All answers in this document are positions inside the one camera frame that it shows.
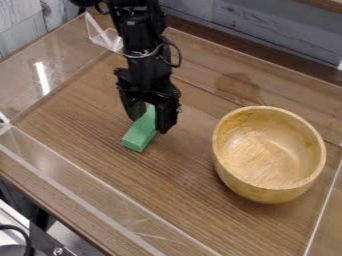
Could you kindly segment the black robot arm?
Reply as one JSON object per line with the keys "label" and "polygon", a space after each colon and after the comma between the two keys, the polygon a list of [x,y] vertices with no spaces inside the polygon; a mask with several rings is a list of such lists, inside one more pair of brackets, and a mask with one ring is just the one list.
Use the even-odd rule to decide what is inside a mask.
{"label": "black robot arm", "polygon": [[166,134],[178,122],[182,93],[171,75],[173,69],[182,66],[182,52],[163,35],[167,22],[159,0],[70,1],[111,16],[127,60],[127,67],[114,70],[126,113],[137,121],[151,104],[157,113],[155,129]]}

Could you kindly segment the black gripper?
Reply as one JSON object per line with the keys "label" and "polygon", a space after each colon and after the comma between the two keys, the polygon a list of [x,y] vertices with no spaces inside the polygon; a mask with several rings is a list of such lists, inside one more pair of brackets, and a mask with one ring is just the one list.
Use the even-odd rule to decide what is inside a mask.
{"label": "black gripper", "polygon": [[166,134],[177,125],[181,107],[181,90],[171,82],[173,62],[170,49],[123,51],[127,68],[118,68],[118,89],[127,116],[137,121],[147,111],[146,103],[155,105],[155,127]]}

